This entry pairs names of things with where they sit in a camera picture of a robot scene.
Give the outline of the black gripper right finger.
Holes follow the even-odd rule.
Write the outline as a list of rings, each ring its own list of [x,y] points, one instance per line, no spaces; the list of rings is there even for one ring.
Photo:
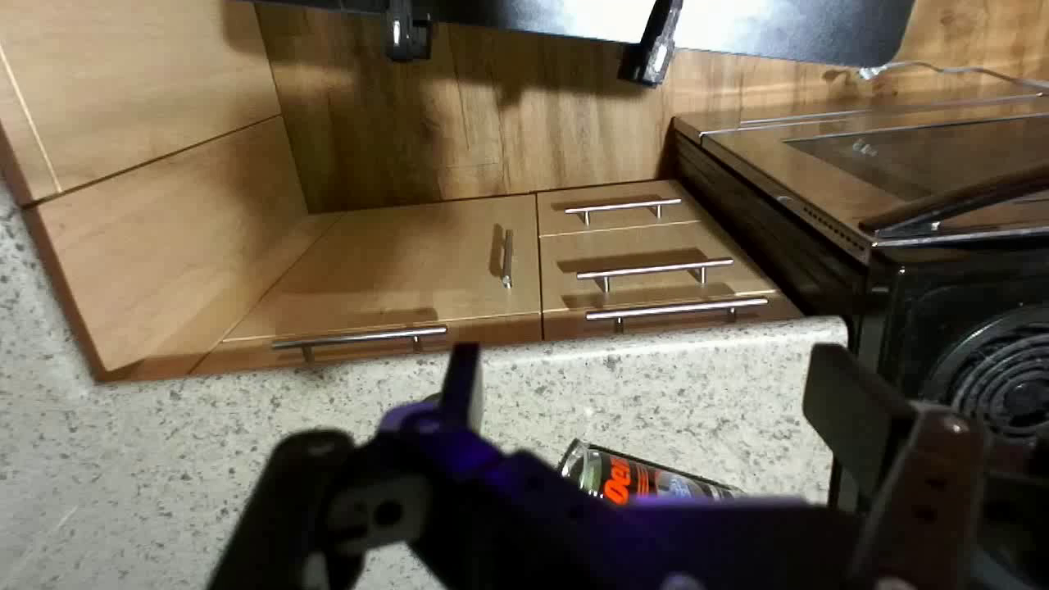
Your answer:
[[[914,405],[839,345],[809,353],[802,417],[832,448],[839,508],[893,541],[973,538],[984,502],[984,425]]]

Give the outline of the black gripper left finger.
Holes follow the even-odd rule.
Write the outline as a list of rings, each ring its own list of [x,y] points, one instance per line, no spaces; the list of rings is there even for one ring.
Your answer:
[[[423,400],[401,405],[382,417],[390,435],[436,435],[483,429],[483,348],[456,345],[442,387]]]

